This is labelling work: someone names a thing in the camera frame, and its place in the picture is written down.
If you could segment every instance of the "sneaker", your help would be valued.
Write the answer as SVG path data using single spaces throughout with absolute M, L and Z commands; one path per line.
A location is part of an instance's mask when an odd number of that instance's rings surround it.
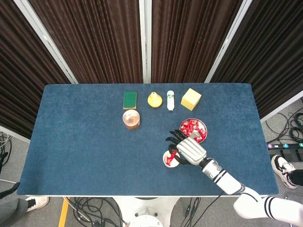
M 28 202 L 27 212 L 44 207 L 49 202 L 49 197 L 31 196 L 25 199 Z
M 295 167 L 287 162 L 281 155 L 275 155 L 271 159 L 271 165 L 274 169 L 274 172 L 281 178 L 282 182 L 286 187 L 294 189 L 297 187 L 289 179 L 289 172 L 294 171 Z

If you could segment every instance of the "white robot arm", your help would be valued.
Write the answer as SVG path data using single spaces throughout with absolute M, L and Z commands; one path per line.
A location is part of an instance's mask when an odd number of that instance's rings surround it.
M 242 218 L 272 218 L 303 227 L 303 205 L 290 200 L 276 197 L 261 198 L 253 189 L 238 182 L 226 172 L 214 159 L 206 158 L 206 150 L 194 139 L 187 137 L 180 130 L 171 131 L 178 141 L 177 145 L 170 145 L 169 150 L 176 148 L 186 160 L 176 158 L 182 164 L 201 166 L 206 174 L 226 194 L 240 193 L 233 207 Z

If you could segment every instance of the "blue table mat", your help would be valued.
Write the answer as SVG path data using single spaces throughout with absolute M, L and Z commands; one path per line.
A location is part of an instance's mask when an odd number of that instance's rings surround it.
M 193 111 L 180 104 L 189 88 L 202 94 Z M 124 91 L 137 92 L 141 125 L 133 131 L 122 121 Z M 163 98 L 159 108 L 147 103 L 152 91 Z M 208 157 L 259 194 L 278 193 L 251 86 L 185 83 L 47 85 L 18 194 L 218 195 L 200 167 L 163 164 L 169 131 L 191 117 L 207 126 Z

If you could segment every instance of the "white bowl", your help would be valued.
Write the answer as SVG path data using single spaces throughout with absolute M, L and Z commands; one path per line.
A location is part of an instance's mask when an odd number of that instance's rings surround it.
M 171 163 L 170 163 L 170 166 L 166 164 L 165 160 L 167 157 L 170 157 L 170 153 L 169 151 L 166 151 L 164 154 L 163 154 L 163 163 L 164 165 L 167 167 L 167 168 L 174 168 L 176 167 L 177 165 L 179 165 L 179 162 L 174 158 Z

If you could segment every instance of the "yellow sponge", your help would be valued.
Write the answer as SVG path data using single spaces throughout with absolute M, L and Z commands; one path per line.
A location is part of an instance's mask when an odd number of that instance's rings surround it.
M 190 111 L 194 109 L 201 98 L 201 95 L 194 91 L 193 89 L 189 89 L 185 95 L 182 97 L 181 105 L 185 106 Z

